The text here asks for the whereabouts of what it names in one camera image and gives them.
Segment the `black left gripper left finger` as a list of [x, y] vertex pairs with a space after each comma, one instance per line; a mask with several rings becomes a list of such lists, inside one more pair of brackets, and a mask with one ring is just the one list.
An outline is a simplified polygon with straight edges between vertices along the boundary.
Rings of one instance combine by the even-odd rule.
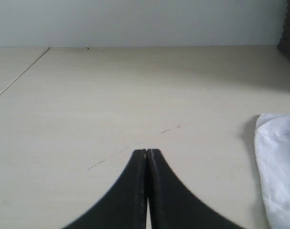
[[147, 218], [146, 150], [133, 151], [108, 192], [66, 229], [144, 229]]

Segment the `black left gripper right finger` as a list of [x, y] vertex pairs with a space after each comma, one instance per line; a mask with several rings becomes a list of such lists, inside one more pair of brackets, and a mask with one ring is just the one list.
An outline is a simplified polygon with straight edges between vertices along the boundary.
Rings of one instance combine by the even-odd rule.
[[153, 229], [239, 229], [198, 199], [158, 149], [147, 150], [148, 201]]

